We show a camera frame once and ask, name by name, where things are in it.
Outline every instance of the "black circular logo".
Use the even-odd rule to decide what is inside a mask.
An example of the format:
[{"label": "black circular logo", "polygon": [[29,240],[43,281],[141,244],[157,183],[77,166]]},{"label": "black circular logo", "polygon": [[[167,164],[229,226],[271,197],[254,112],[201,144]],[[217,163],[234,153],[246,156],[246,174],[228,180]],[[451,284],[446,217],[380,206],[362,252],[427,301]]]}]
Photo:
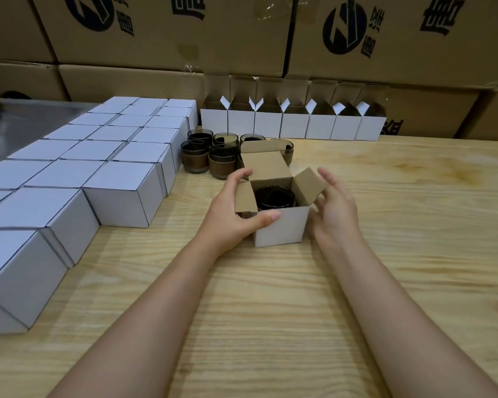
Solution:
[{"label": "black circular logo", "polygon": [[112,0],[65,0],[74,18],[91,31],[103,32],[113,25],[115,8]]},{"label": "black circular logo", "polygon": [[[336,26],[334,33],[334,19],[341,19],[346,25],[342,28],[347,32],[344,34]],[[334,54],[346,54],[354,50],[360,44],[367,30],[367,15],[365,10],[353,0],[348,0],[341,4],[339,17],[336,18],[336,9],[334,8],[323,25],[323,42],[329,52]]]}]

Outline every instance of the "wood grain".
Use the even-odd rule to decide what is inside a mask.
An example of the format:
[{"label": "wood grain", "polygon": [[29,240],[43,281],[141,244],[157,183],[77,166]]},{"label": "wood grain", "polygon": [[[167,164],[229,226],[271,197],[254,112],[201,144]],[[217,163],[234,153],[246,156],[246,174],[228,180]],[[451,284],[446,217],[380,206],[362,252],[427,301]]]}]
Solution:
[{"label": "wood grain", "polygon": [[[420,306],[498,382],[498,143],[293,140],[325,166]],[[32,330],[0,336],[0,398],[45,396],[193,236],[223,182],[178,173],[148,229],[102,227]],[[245,240],[210,275],[169,396],[387,397],[318,248]]]}]

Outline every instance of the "hand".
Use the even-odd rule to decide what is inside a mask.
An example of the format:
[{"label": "hand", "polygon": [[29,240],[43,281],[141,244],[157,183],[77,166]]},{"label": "hand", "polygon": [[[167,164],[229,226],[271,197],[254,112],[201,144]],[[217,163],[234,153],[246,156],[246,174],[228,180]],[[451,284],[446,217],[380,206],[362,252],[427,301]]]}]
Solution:
[{"label": "hand", "polygon": [[345,247],[363,241],[359,229],[358,208],[354,197],[345,186],[327,169],[319,167],[319,174],[327,186],[311,211],[311,227],[315,240],[330,263],[343,260]]},{"label": "hand", "polygon": [[280,217],[280,211],[275,210],[261,211],[249,219],[242,219],[234,212],[236,187],[243,177],[252,172],[253,169],[245,167],[229,175],[223,189],[210,203],[205,219],[195,235],[194,240],[212,247],[217,257],[231,250],[244,237],[271,225]]}]

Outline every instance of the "right hand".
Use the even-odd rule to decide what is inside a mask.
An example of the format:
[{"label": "right hand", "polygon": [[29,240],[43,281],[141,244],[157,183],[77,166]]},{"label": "right hand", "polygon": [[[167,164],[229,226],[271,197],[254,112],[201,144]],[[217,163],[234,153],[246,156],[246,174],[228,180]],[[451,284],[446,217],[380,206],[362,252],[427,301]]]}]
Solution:
[{"label": "right hand", "polygon": [[327,169],[319,167],[327,186],[315,205],[318,211],[311,212],[312,233],[321,251],[330,263],[345,260],[346,247],[363,242],[359,229],[358,208],[345,183]]}]

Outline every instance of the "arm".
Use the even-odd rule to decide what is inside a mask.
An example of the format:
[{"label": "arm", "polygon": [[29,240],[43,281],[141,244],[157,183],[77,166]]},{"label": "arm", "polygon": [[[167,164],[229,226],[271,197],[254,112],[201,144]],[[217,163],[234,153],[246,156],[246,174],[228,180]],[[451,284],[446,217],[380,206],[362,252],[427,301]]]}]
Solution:
[{"label": "arm", "polygon": [[195,237],[80,358],[50,398],[162,396],[214,262],[280,216],[266,211],[241,219],[234,213],[236,186],[251,171],[240,169],[229,176]]},{"label": "arm", "polygon": [[354,199],[323,168],[328,186],[313,234],[336,273],[395,398],[498,398],[498,385],[411,299],[359,230]]}]

